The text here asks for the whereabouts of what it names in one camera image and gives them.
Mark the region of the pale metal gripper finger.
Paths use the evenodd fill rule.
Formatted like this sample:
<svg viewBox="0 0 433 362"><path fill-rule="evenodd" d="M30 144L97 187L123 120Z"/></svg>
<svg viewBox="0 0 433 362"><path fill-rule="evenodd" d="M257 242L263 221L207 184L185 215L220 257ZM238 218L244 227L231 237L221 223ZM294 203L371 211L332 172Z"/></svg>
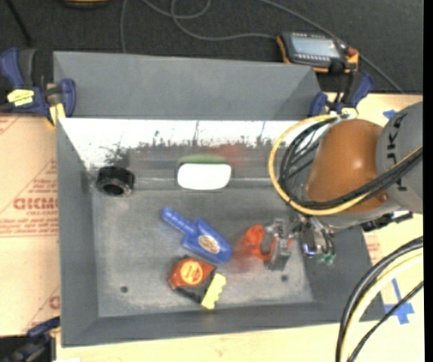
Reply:
<svg viewBox="0 0 433 362"><path fill-rule="evenodd" d="M266 270L283 271L290 259L290 244L291 240L276 238L271 245L270 257L264 261Z"/></svg>
<svg viewBox="0 0 433 362"><path fill-rule="evenodd" d="M266 224L264 227L264 232L265 232L265 238L267 240L291 239L291 234L288 228L288 224L284 219L274 219L271 223Z"/></svg>

